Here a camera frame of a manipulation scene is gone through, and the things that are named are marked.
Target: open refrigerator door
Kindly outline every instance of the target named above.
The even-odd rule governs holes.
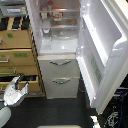
[[[112,9],[106,0],[81,1],[76,59],[90,106],[99,114],[125,78],[128,66],[128,29]]]

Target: drawer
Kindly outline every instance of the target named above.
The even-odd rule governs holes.
[[[78,63],[73,56],[39,56],[38,61],[42,78],[80,77]]]
[[[0,50],[0,66],[34,65],[31,49]]]
[[[31,48],[29,30],[0,31],[0,49]]]
[[[29,86],[28,86],[28,92],[39,92],[40,91],[40,87],[39,87],[39,82],[38,82],[38,76],[36,76],[36,79],[33,81],[29,81]],[[25,85],[26,81],[22,81],[18,84],[18,88],[21,90],[24,85]],[[7,85],[9,84],[9,82],[0,82],[0,93],[3,93],[7,87]]]
[[[1,6],[1,11],[5,17],[17,17],[17,16],[26,16],[27,10],[25,5],[8,5]]]
[[[43,79],[47,99],[76,98],[79,79]]]
[[[0,67],[0,76],[16,76],[18,73],[22,73],[24,75],[38,75],[38,70],[36,65]]]

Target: drawer handle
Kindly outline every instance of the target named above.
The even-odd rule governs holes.
[[[55,82],[57,84],[64,84],[64,83],[67,83],[69,82],[70,79],[59,79],[59,80],[52,80],[52,82]]]
[[[5,61],[0,61],[0,63],[8,63],[9,59],[5,60]]]
[[[2,86],[0,91],[1,91],[1,92],[4,92],[5,89],[6,89],[6,87],[7,87],[7,86]]]
[[[0,39],[0,44],[2,44],[2,39]]]
[[[14,72],[2,72],[0,73],[0,75],[13,75],[16,74],[16,71],[14,70]]]
[[[57,62],[50,61],[51,64],[55,64],[55,65],[58,65],[58,66],[65,65],[65,64],[68,64],[70,62],[71,62],[71,60],[67,60],[66,62],[63,62],[63,63],[57,63]]]

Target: white refrigerator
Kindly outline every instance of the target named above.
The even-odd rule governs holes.
[[[71,68],[76,62],[79,67],[73,69],[74,83],[78,84],[80,70],[90,106],[101,114],[128,72],[128,3],[125,0],[25,1],[40,68],[44,64],[48,70],[41,68],[44,86],[52,74],[49,63],[65,65],[73,60]],[[40,61],[55,58],[66,62]]]

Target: floor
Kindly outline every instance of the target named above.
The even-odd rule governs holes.
[[[86,93],[80,90],[76,99],[26,98],[19,106],[11,108],[12,116],[3,128],[37,128],[46,125],[93,128],[90,116],[97,113],[95,109],[87,108],[87,102]]]

